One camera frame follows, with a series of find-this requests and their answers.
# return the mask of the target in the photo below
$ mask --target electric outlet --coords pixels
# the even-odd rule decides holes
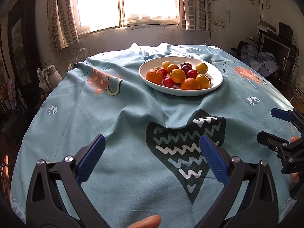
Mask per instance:
[[[225,26],[225,19],[219,18],[219,25],[220,26]]]
[[[218,25],[219,24],[219,19],[217,17],[212,17],[213,24]]]
[[[212,20],[213,20],[214,25],[225,26],[225,19],[224,18],[213,17]]]

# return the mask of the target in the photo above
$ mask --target clothes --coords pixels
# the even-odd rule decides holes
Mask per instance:
[[[165,55],[203,59],[223,74],[221,87],[205,96],[178,97],[158,92],[138,74],[142,63]],[[300,133],[271,117],[273,107],[292,109],[269,82],[244,63],[213,46],[165,43],[138,46],[87,58],[67,72],[33,119],[20,148],[11,188],[11,206],[25,221],[28,187],[36,161],[62,161],[99,133],[106,149],[82,188],[115,227],[159,214],[160,227],[193,228],[211,207],[223,184],[200,154],[207,133],[231,156],[269,162],[279,209],[289,199],[289,176],[275,152],[259,144],[260,131],[285,139]],[[229,216],[239,208],[241,187]],[[77,216],[59,181],[68,212]]]
[[[253,68],[261,76],[267,77],[279,69],[279,64],[272,53],[257,52],[252,45],[244,45],[241,49],[242,62]]]

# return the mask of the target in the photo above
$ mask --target white vase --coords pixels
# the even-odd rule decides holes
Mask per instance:
[[[61,82],[62,77],[56,70],[55,65],[48,66],[46,70],[51,90],[53,90]]]

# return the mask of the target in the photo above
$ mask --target white bucket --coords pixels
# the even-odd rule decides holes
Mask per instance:
[[[304,102],[304,76],[302,74],[298,74],[292,93],[300,102]]]

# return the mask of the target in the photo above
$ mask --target white plate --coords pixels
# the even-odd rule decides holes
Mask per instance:
[[[208,71],[207,71],[206,75],[208,77],[210,77],[210,79],[211,79],[210,87],[207,89],[201,89],[201,90],[181,90],[180,85],[178,85],[178,84],[174,85],[174,88],[170,88],[170,87],[164,87],[162,83],[160,85],[157,85],[150,81],[147,81],[146,73],[152,68],[155,68],[157,66],[161,67],[162,63],[164,61],[170,61],[171,63],[176,64],[179,67],[181,67],[182,62],[191,63],[193,69],[195,69],[195,67],[199,63],[207,64]],[[210,93],[210,92],[214,91],[215,89],[217,89],[223,82],[223,75],[221,74],[221,72],[218,70],[217,67],[213,66],[212,64],[210,64],[208,62],[202,61],[202,60],[194,59],[191,57],[183,57],[183,56],[164,56],[164,57],[158,57],[158,58],[148,60],[139,67],[138,73],[139,73],[139,76],[143,79],[143,81],[148,86],[150,86],[160,92],[175,95],[175,96],[189,97],[189,96],[199,96],[199,95],[207,94],[207,93]]]

